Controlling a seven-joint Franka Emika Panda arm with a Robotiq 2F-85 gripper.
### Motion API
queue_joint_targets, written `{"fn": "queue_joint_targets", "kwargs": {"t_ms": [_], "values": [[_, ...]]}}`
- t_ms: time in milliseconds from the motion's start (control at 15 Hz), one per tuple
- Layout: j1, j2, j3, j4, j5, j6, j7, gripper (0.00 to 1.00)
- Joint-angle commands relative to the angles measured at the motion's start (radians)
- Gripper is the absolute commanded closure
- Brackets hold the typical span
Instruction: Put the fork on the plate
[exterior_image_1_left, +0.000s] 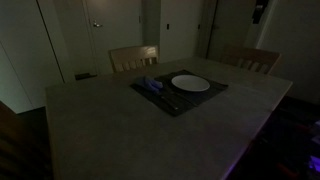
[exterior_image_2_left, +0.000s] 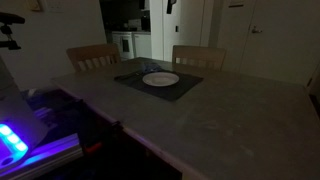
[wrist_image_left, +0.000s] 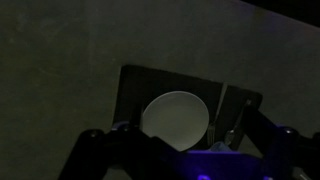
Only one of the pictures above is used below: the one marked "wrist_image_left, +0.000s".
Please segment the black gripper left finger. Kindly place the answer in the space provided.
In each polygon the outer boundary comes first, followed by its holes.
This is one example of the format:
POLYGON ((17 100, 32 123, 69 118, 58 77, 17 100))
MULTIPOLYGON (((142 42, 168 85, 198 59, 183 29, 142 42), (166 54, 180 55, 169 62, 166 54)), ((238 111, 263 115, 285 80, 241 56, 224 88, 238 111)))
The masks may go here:
POLYGON ((108 133, 100 129, 83 131, 58 180, 103 180, 110 169, 123 170, 132 180, 186 180, 175 166, 180 153, 159 138, 139 129, 143 108, 108 133))

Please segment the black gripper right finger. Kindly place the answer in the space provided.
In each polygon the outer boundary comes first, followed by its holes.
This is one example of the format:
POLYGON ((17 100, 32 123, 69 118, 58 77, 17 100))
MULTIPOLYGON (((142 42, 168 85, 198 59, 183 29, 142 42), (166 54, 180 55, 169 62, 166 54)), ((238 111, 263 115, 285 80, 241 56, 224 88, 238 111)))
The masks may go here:
POLYGON ((275 125, 253 106, 244 108, 240 125, 263 155, 259 175, 264 180, 293 180, 295 167, 320 180, 319 132, 304 137, 291 127, 275 125))

